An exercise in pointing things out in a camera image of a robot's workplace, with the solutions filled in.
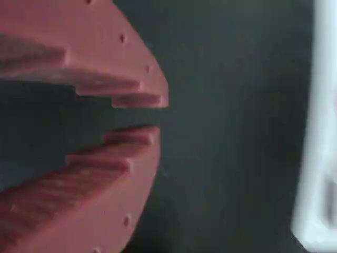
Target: hole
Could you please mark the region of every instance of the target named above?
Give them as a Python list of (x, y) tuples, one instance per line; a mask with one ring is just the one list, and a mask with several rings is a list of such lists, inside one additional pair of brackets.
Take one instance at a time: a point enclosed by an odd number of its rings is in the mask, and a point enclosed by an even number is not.
[(124, 43), (126, 42), (126, 36), (125, 36), (124, 33), (122, 33), (122, 34), (120, 35), (120, 41), (122, 42), (122, 44), (124, 44)]
[(147, 64), (147, 65), (145, 66), (145, 70), (146, 70), (146, 73), (149, 74), (149, 73), (151, 72), (151, 67), (150, 67), (150, 65)]
[(124, 217), (123, 225), (125, 228), (127, 228), (128, 226), (130, 226), (130, 224), (131, 224), (131, 214), (127, 214)]

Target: red plastic piece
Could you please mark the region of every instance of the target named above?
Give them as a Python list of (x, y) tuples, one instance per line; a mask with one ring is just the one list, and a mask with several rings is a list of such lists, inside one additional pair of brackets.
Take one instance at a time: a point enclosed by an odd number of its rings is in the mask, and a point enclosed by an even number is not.
[(154, 180), (160, 132), (117, 130), (68, 155), (67, 167), (0, 194), (1, 253), (117, 253)]
[(111, 0), (1, 0), (0, 78), (70, 84), (116, 107), (169, 103), (155, 58)]

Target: blurry white object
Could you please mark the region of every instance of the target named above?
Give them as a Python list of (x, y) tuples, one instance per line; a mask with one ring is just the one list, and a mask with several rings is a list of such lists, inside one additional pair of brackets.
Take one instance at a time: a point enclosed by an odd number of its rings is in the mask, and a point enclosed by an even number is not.
[(313, 252), (337, 252), (337, 0), (315, 1), (310, 108), (292, 231)]

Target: red 3d printed part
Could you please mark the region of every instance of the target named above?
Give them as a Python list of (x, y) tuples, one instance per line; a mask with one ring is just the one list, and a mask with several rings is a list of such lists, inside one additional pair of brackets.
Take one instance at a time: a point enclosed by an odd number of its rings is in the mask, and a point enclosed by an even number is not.
[[(110, 0), (1, 0), (0, 78), (73, 85), (116, 107), (168, 106), (151, 52)], [(154, 126), (107, 133), (67, 167), (0, 194), (0, 253), (118, 253), (160, 158)]]
[(120, 252), (156, 173), (154, 126), (117, 130), (67, 167), (0, 194), (1, 253)]
[(1, 0), (0, 78), (70, 84), (115, 107), (168, 106), (160, 67), (111, 0)]

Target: dark background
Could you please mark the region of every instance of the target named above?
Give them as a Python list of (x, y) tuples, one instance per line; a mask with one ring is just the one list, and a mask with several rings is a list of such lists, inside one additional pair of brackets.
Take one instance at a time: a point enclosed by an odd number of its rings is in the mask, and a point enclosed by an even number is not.
[(116, 0), (170, 85), (164, 110), (67, 86), (0, 85), (0, 186), (131, 124), (162, 129), (137, 253), (305, 252), (290, 232), (308, 107), (312, 1)]

